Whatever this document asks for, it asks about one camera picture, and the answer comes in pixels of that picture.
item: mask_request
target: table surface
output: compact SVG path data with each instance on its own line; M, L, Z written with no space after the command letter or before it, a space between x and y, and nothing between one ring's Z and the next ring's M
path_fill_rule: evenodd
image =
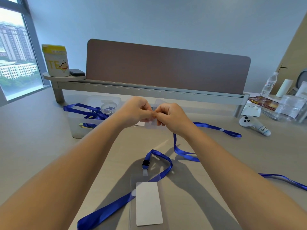
M81 102L89 95L115 96L71 90L63 93L66 104ZM193 121L241 133L242 138L238 139L202 129L256 172L282 174L307 184L306 124L279 123L260 116L259 120L272 132L265 137L241 127L238 119L231 116L234 106L176 102L185 107ZM78 139L71 137L67 113L56 103L51 88L1 107L0 116L1 204ZM182 138L177 143L182 150L192 151ZM172 133L142 126L127 128L118 136L70 229L76 229L80 218L128 193L130 175L142 172L142 160L151 149L168 155L174 164L172 172L161 181L170 229L240 229L201 164L176 156ZM152 158L151 172L158 173L166 166L169 166L166 162ZM307 210L306 191L280 180L270 181ZM128 222L129 205L126 205L97 229L128 229Z

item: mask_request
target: yellow lid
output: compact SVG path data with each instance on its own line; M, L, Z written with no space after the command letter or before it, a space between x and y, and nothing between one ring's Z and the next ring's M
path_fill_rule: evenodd
M60 45L42 44L41 48L44 53L67 53L66 48Z

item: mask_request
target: window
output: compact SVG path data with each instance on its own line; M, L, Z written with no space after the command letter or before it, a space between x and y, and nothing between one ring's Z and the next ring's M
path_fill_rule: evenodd
M41 76L46 68L28 9L21 0L0 0L0 66L7 72L0 73L0 89L7 101L50 86ZM23 69L29 66L33 70Z

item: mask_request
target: hand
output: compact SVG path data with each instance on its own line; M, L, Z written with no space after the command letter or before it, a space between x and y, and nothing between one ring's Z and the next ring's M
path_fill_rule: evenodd
M112 117L118 118L122 126L131 127L138 123L149 122L153 120L153 110L148 101L142 97L132 97L125 102L125 104L115 112Z
M166 126L171 132L183 136L194 123L176 103L163 103L155 110L158 126Z

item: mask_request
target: forearm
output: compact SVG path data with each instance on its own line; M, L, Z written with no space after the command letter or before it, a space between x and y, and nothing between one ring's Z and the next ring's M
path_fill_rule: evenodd
M306 212L197 127L186 131L214 185L243 229L305 229Z
M0 229L67 229L121 132L110 117L0 207Z

